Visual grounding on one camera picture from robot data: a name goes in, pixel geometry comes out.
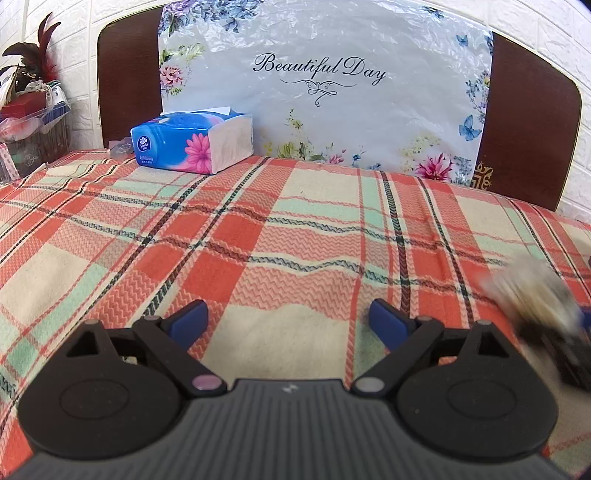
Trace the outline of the bag of white beads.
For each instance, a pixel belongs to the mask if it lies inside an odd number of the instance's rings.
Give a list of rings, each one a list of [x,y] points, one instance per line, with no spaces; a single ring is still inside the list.
[[[575,335],[583,312],[567,283],[551,266],[532,256],[484,275],[479,285],[515,325],[535,324],[562,335]]]

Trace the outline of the red plaid bed sheet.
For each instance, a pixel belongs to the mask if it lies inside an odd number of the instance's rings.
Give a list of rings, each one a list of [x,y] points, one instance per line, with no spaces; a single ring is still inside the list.
[[[481,280],[547,262],[590,303],[590,229],[486,191],[252,157],[214,176],[76,152],[1,188],[1,472],[30,455],[23,390],[77,325],[204,299],[193,356],[226,380],[351,381],[386,350],[370,302],[509,324]]]

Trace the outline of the dark brown wooden headboard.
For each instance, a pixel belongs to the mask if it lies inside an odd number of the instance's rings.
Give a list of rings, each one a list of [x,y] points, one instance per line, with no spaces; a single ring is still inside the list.
[[[97,39],[102,141],[156,116],[154,7],[115,20]],[[478,160],[493,170],[491,191],[556,210],[567,182],[582,101],[575,83],[530,50],[496,33],[488,127]]]

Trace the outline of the blue tissue pack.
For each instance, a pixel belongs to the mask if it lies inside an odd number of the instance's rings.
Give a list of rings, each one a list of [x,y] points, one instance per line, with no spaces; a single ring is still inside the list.
[[[173,111],[130,129],[139,165],[217,174],[253,154],[252,116],[229,107]]]

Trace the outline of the floral plastic pillow bag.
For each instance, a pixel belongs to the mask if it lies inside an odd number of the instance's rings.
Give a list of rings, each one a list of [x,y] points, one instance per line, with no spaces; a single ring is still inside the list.
[[[162,107],[252,116],[259,155],[467,185],[494,40],[416,1],[174,1],[157,28]]]

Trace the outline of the basket with feathers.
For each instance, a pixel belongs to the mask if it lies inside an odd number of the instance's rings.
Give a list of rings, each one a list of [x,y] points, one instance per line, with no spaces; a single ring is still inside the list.
[[[24,178],[65,155],[70,147],[70,103],[48,51],[57,22],[44,18],[37,41],[17,42],[1,68],[1,181]]]

